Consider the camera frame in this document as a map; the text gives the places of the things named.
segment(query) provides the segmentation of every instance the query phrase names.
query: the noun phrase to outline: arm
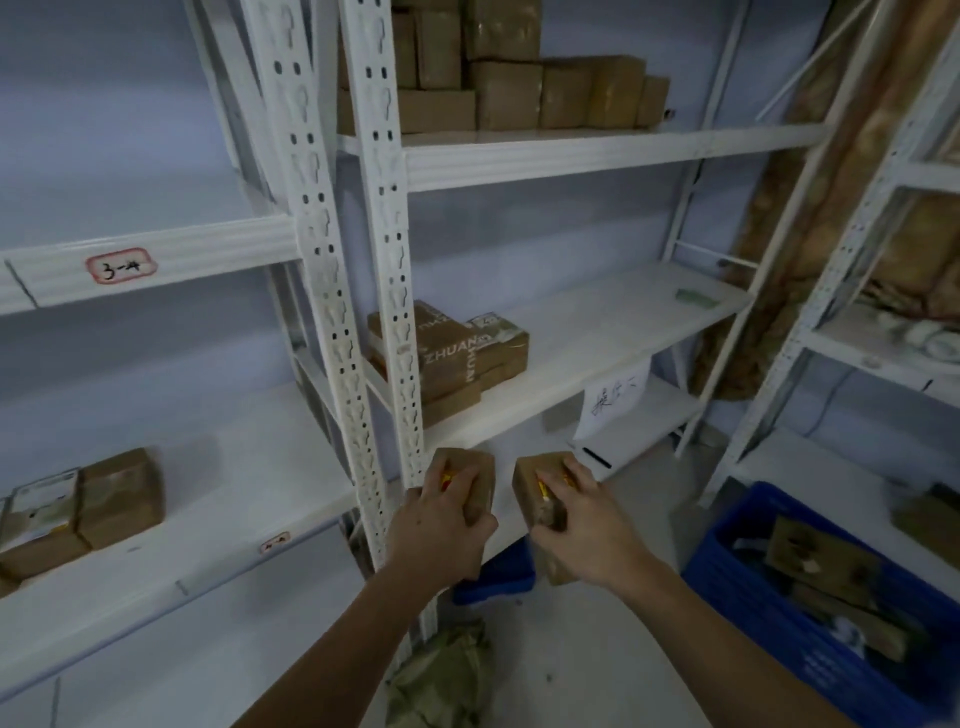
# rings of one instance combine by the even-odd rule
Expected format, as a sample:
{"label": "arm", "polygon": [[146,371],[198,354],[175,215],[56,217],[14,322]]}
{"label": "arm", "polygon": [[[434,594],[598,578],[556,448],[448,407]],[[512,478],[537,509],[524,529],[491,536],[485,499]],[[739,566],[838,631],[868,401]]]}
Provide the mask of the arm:
{"label": "arm", "polygon": [[330,629],[233,724],[233,728],[360,724],[411,623],[440,590],[476,578],[496,530],[485,515],[464,521],[476,468],[441,492],[445,462],[434,461],[423,488],[407,491],[387,537],[387,564]]}
{"label": "arm", "polygon": [[853,728],[819,693],[714,612],[654,556],[603,484],[570,458],[580,492],[538,473],[567,510],[567,530],[531,535],[584,581],[609,589],[646,625],[715,728]]}

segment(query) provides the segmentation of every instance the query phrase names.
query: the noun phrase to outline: white paper sign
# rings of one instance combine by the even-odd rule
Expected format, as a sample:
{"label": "white paper sign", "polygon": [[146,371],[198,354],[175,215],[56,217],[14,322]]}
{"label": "white paper sign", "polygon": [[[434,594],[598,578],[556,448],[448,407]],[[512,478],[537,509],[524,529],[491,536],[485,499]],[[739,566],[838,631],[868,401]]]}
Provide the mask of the white paper sign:
{"label": "white paper sign", "polygon": [[647,387],[650,358],[617,369],[591,382],[584,389],[584,408],[574,440],[586,440],[618,417],[630,412]]}

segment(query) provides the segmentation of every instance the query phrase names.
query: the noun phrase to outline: green sticker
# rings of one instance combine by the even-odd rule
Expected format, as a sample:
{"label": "green sticker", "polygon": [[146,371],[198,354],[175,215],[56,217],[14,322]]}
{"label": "green sticker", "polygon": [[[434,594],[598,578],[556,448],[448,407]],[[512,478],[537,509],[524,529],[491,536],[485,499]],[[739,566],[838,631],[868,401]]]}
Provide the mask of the green sticker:
{"label": "green sticker", "polygon": [[699,305],[701,308],[714,308],[719,305],[720,302],[712,299],[710,296],[705,296],[699,291],[693,291],[689,288],[680,288],[677,290],[677,301],[682,303],[693,303],[693,305]]}

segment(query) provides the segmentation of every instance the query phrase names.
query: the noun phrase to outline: cardboard box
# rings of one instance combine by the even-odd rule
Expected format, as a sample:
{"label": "cardboard box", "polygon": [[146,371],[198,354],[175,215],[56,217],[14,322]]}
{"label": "cardboard box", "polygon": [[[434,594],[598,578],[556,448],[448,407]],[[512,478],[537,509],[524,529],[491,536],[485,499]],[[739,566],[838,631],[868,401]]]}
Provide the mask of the cardboard box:
{"label": "cardboard box", "polygon": [[[414,301],[414,325],[424,403],[457,392],[476,379],[475,331],[423,301]],[[367,318],[367,327],[373,350],[384,358],[379,312]]]}
{"label": "cardboard box", "polygon": [[13,491],[0,522],[0,569],[29,579],[90,551],[77,535],[79,471],[42,478]]}
{"label": "cardboard box", "polygon": [[632,129],[643,93],[646,61],[632,56],[584,59],[593,69],[587,125],[594,129]]}
{"label": "cardboard box", "polygon": [[540,122],[542,85],[543,66],[538,63],[471,63],[470,86],[477,93],[477,129],[535,129]]}
{"label": "cardboard box", "polygon": [[960,494],[945,485],[909,501],[894,513],[894,525],[918,544],[960,569]]}
{"label": "cardboard box", "polygon": [[466,0],[464,11],[468,61],[540,59],[540,0]]}
{"label": "cardboard box", "polygon": [[[413,15],[408,12],[393,13],[394,60],[396,68],[396,86],[398,88],[417,87],[417,30]],[[350,88],[350,75],[347,68],[347,49],[344,37],[337,34],[337,86]]]}
{"label": "cardboard box", "polygon": [[880,557],[806,523],[778,516],[764,563],[854,606],[873,604]]}
{"label": "cardboard box", "polygon": [[[472,132],[476,130],[473,91],[399,92],[400,133]],[[337,133],[356,136],[349,91],[337,97]]]}
{"label": "cardboard box", "polygon": [[[537,477],[537,470],[553,471],[564,477],[571,488],[577,488],[576,478],[566,469],[564,458],[572,452],[545,452],[541,455],[518,457],[514,466],[514,494],[527,528],[536,524],[556,531],[566,530],[566,508],[550,488]],[[543,554],[547,578],[554,586],[577,581],[566,567],[549,554]]]}
{"label": "cardboard box", "polygon": [[901,663],[903,658],[906,657],[907,647],[909,646],[909,637],[906,631],[886,619],[871,612],[857,609],[841,599],[825,595],[801,583],[793,585],[790,599],[820,621],[826,621],[832,617],[849,619],[863,632],[863,636],[867,640],[867,646],[872,647],[887,659],[893,660],[895,663]]}
{"label": "cardboard box", "polygon": [[540,97],[541,129],[576,129],[587,125],[593,71],[586,65],[545,61]]}
{"label": "cardboard box", "polygon": [[474,525],[483,514],[490,513],[493,508],[493,488],[496,486],[496,461],[491,454],[477,449],[437,448],[433,459],[446,461],[441,479],[443,490],[457,473],[471,465],[477,466],[480,472],[470,486],[467,503],[464,504],[464,519],[467,525]]}
{"label": "cardboard box", "polygon": [[498,381],[481,387],[486,391],[501,381],[525,372],[530,351],[530,334],[496,313],[485,313],[467,321],[477,331],[476,370],[481,377],[499,369]]}
{"label": "cardboard box", "polygon": [[77,533],[106,548],[163,523],[163,479],[144,448],[114,455],[80,471]]}
{"label": "cardboard box", "polygon": [[417,23],[420,88],[461,88],[460,14],[417,10],[413,16]]}
{"label": "cardboard box", "polygon": [[655,129],[663,121],[666,112],[666,97],[670,93],[670,79],[667,76],[646,76],[643,79],[643,92],[640,105],[636,108],[636,127]]}

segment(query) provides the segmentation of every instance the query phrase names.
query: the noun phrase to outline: red-bordered label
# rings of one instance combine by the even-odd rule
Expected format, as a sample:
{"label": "red-bordered label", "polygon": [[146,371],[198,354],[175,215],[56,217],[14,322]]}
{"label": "red-bordered label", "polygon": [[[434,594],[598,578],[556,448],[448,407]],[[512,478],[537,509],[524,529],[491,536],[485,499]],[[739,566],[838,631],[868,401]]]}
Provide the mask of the red-bordered label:
{"label": "red-bordered label", "polygon": [[159,266],[145,248],[94,255],[86,259],[86,270],[99,285],[126,283],[156,273]]}

